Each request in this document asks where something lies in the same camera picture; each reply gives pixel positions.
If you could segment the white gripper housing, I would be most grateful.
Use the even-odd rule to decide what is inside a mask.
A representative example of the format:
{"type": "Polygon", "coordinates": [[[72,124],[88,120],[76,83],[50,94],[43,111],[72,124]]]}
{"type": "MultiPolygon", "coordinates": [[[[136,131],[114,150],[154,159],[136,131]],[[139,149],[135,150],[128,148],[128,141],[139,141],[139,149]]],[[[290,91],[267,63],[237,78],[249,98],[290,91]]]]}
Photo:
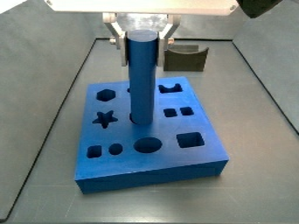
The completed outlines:
{"type": "Polygon", "coordinates": [[[103,22],[112,34],[110,43],[120,51],[122,66],[127,66],[127,33],[118,23],[116,13],[179,14],[167,16],[159,32],[158,62],[164,65],[164,51],[182,21],[180,15],[227,16],[239,7],[237,0],[44,0],[55,11],[104,12],[103,22]]]}

